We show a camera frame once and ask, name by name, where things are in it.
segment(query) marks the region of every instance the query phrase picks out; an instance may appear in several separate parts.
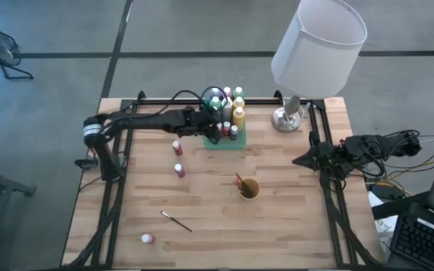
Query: white lampshade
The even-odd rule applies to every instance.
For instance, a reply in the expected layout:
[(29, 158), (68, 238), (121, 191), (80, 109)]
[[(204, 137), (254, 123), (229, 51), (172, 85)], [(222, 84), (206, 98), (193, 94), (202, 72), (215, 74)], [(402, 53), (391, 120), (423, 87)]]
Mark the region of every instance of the white lampshade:
[(272, 59), (277, 87), (308, 99), (334, 96), (367, 35), (361, 17), (343, 1), (301, 0)]

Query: yellow cup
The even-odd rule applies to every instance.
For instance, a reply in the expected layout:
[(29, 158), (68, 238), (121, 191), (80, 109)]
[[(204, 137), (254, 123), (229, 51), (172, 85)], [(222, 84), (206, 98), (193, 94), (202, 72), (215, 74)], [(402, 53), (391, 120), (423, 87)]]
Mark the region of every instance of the yellow cup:
[(240, 196), (241, 196), (243, 199), (247, 199), (247, 200), (255, 199), (255, 198), (259, 195), (259, 191), (260, 191), (260, 189), (261, 189), (261, 188), (259, 187), (259, 183), (258, 183), (256, 180), (252, 180), (252, 179), (245, 179), (245, 180), (243, 180), (243, 182), (244, 182), (244, 184), (246, 184), (247, 187), (249, 187), (249, 189), (252, 191), (252, 195), (253, 195), (253, 197), (252, 197), (252, 198), (247, 198), (247, 197), (244, 197), (244, 196), (242, 195), (242, 193), (239, 193)]

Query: yellow paint bottle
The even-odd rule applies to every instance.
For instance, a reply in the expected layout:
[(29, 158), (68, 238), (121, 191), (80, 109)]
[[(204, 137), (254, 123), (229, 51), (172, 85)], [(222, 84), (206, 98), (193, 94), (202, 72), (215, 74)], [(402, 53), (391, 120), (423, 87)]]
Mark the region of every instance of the yellow paint bottle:
[(234, 110), (236, 110), (238, 107), (241, 107), (244, 109), (244, 106), (246, 105), (246, 102), (244, 102), (244, 99), (242, 97), (237, 97), (234, 100)]
[(245, 116), (246, 112), (242, 107), (235, 108), (234, 113), (232, 114), (232, 124), (237, 126), (239, 132), (244, 128)]

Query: bottle cap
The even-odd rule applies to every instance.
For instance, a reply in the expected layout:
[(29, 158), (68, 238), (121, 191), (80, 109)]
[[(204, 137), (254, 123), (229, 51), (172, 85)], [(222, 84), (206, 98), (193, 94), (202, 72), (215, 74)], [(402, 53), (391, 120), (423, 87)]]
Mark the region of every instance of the bottle cap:
[(226, 99), (223, 99), (222, 100), (222, 106), (231, 107), (232, 106), (232, 99), (229, 97), (227, 97)]
[(244, 110), (240, 106), (238, 108), (235, 108), (235, 113), (236, 114), (241, 115), (243, 112), (244, 112)]
[(148, 243), (150, 241), (151, 241), (151, 235), (150, 234), (146, 233), (146, 234), (142, 235), (142, 242)]

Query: lamp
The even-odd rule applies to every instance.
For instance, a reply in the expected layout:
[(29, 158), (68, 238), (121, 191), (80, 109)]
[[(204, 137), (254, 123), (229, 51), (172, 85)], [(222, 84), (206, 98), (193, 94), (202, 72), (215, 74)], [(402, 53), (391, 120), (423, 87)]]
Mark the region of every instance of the lamp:
[(277, 131), (299, 127), (300, 97), (324, 99), (344, 87), (367, 34), (361, 17), (345, 2), (301, 0), (271, 63), (278, 89), (293, 94), (273, 113)]

